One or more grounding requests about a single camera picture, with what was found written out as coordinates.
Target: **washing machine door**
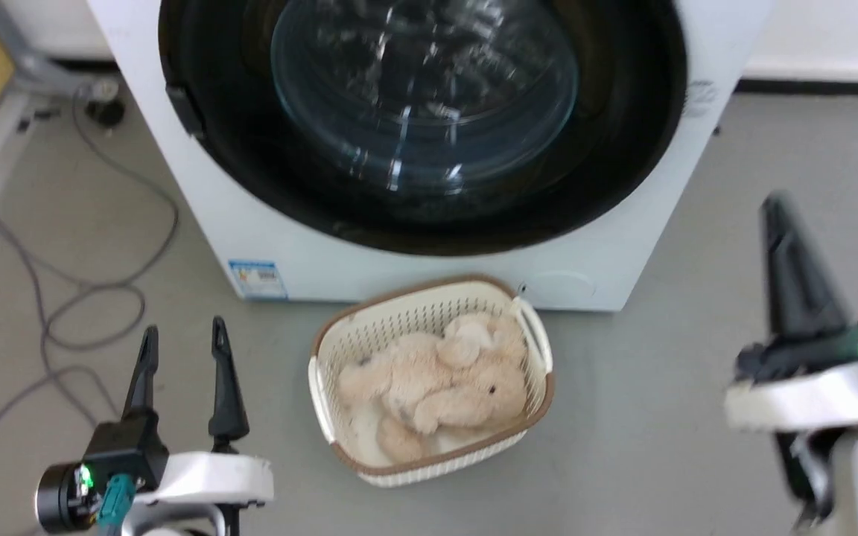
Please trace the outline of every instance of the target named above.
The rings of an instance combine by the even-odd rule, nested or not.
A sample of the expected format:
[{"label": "washing machine door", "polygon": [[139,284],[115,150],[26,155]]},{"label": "washing machine door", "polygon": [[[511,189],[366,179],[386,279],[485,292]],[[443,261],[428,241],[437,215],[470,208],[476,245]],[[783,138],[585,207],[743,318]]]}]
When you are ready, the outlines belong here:
[{"label": "washing machine door", "polygon": [[171,103],[229,176],[411,254],[590,223],[664,155],[687,85],[670,0],[164,0],[159,26]]}]

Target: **teal connector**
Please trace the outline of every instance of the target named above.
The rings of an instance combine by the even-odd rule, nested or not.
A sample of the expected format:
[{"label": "teal connector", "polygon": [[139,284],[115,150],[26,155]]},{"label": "teal connector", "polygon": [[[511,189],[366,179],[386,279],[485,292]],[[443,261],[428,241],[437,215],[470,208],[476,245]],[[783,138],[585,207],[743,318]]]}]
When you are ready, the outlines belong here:
[{"label": "teal connector", "polygon": [[120,527],[125,522],[130,506],[134,503],[134,481],[128,475],[114,475],[108,481],[105,498],[98,509],[95,522],[101,527]]}]

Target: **metal stand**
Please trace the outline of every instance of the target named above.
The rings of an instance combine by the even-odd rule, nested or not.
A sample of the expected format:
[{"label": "metal stand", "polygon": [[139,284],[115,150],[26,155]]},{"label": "metal stand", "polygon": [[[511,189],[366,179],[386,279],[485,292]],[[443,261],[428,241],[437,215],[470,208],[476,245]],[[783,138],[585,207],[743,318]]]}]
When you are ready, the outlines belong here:
[{"label": "metal stand", "polygon": [[80,98],[88,103],[88,116],[106,127],[121,120],[124,107],[118,99],[120,82],[113,76],[78,74],[62,68],[35,50],[0,0],[0,43],[15,64],[14,84],[41,95]]}]

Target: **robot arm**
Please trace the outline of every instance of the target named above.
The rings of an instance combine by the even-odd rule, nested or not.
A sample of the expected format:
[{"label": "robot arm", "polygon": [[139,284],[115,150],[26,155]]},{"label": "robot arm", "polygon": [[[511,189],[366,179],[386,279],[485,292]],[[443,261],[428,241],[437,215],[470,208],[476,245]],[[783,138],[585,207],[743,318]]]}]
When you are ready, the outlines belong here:
[{"label": "robot arm", "polygon": [[858,322],[849,322],[789,201],[763,204],[770,340],[742,350],[728,423],[773,434],[794,533],[858,536]]},{"label": "robot arm", "polygon": [[239,512],[272,501],[270,463],[232,447],[250,427],[219,316],[212,356],[217,387],[208,431],[214,448],[171,455],[157,435],[157,329],[147,329],[120,420],[95,428],[80,461],[52,465],[42,476],[35,514],[45,532],[84,532],[98,525],[122,536],[201,536],[180,523],[205,520],[214,536],[238,536]]}]

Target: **white wall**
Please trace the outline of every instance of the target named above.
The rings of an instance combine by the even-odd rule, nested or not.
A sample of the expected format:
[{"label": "white wall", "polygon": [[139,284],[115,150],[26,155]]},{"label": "white wall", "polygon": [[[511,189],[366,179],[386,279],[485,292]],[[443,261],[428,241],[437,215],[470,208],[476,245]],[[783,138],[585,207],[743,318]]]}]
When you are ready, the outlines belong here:
[{"label": "white wall", "polygon": [[112,59],[85,0],[0,1],[38,50],[66,59]]},{"label": "white wall", "polygon": [[745,76],[858,81],[858,0],[778,0]]},{"label": "white wall", "polygon": [[[778,1],[746,76],[858,81],[858,0]],[[40,50],[55,57],[110,59],[84,0],[4,2]]]}]

